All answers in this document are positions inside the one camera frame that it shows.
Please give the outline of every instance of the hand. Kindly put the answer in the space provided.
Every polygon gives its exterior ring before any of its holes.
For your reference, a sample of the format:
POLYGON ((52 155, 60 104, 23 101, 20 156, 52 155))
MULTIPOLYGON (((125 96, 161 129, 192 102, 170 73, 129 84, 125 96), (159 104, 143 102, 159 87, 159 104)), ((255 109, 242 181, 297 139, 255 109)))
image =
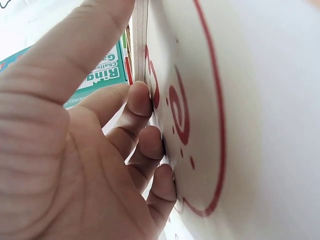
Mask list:
POLYGON ((161 133, 145 128, 147 86, 102 88, 63 108, 120 38, 133 6, 86 1, 0 75, 1 240, 155 240, 165 226, 176 193, 171 168, 157 168, 161 133))

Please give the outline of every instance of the teal box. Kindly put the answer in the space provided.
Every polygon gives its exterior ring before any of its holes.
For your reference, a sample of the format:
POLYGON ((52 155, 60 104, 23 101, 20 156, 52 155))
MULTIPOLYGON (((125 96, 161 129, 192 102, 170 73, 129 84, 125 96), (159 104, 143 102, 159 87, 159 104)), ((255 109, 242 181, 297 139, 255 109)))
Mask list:
MULTIPOLYGON (((0 61, 0 73, 28 50, 29 47, 0 61)), ((123 62, 122 44, 118 41, 63 106, 66 109, 71 108, 94 91, 120 83, 127 83, 127 78, 123 62)))

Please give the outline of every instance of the white card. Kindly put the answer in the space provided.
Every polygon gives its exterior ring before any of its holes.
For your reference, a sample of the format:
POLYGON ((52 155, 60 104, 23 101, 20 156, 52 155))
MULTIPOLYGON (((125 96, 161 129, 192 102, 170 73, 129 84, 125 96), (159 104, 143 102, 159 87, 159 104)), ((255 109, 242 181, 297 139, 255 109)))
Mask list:
POLYGON ((311 2, 149 0, 145 81, 178 194, 169 240, 320 234, 311 2))

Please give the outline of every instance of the red swirl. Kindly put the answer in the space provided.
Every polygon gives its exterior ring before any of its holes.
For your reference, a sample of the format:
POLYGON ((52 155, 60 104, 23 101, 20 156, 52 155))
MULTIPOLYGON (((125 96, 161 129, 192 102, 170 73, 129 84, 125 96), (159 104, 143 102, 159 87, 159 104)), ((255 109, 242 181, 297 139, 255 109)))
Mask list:
POLYGON ((145 61, 146 64, 148 64, 148 69, 149 69, 149 74, 153 74, 154 79, 155 79, 155 90, 154 90, 154 95, 153 95, 153 104, 154 108, 157 109, 159 107, 160 103, 160 92, 159 92, 159 85, 158 85, 158 78, 156 74, 156 70, 154 67, 154 63, 150 60, 150 55, 149 55, 149 49, 148 46, 145 46, 145 61))
POLYGON ((189 108, 188 108, 186 92, 184 89, 184 85, 182 82, 180 72, 179 72, 177 66, 174 66, 174 67, 175 67, 176 75, 177 75, 178 82, 179 82, 183 106, 181 106, 181 104, 180 104, 178 94, 177 94, 174 86, 171 85, 169 88, 170 107, 171 107, 171 112, 172 112, 172 116, 173 116, 173 120, 174 120, 174 125, 176 128, 176 132, 178 133, 181 142, 184 145, 187 145, 188 141, 189 141, 189 135, 190 135, 189 108))
POLYGON ((209 27, 207 25, 207 21, 205 18, 205 15, 202 11, 202 7, 199 3, 199 0, 193 0, 195 8, 197 10, 198 16, 200 18, 200 22, 202 24, 203 32, 207 41, 207 46, 209 49, 210 54, 210 61, 213 71, 213 81, 215 83, 215 90, 217 95, 217 102, 218 102, 218 114, 219 114, 219 137, 220 137, 220 167, 219 167, 219 176, 217 179, 217 183, 215 186, 215 191, 212 196, 212 199, 208 206, 206 206, 205 209, 197 209, 196 207, 192 206, 191 203, 185 198, 182 198, 182 208, 176 209, 176 211, 179 214, 182 214, 184 212, 184 207, 187 205, 192 212, 194 212, 196 215, 200 217, 208 217, 210 216, 214 210, 216 209, 218 205, 218 201, 223 189, 225 174, 226 174, 226 126, 225 126, 225 109, 224 109, 224 99, 223 99, 223 91, 220 81, 220 74, 219 74, 219 68, 218 63, 216 59, 216 53, 214 48, 214 41, 210 34, 209 27))

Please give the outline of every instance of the red dot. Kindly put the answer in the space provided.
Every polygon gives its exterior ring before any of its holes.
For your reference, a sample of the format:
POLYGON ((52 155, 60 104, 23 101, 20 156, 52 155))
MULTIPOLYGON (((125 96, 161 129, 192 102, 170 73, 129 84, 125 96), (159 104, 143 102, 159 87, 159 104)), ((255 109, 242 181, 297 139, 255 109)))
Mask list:
POLYGON ((192 169, 194 170, 194 169, 196 168, 196 166, 195 166, 195 161, 194 161, 194 159, 192 158, 192 156, 190 156, 190 163, 191 163, 192 169))

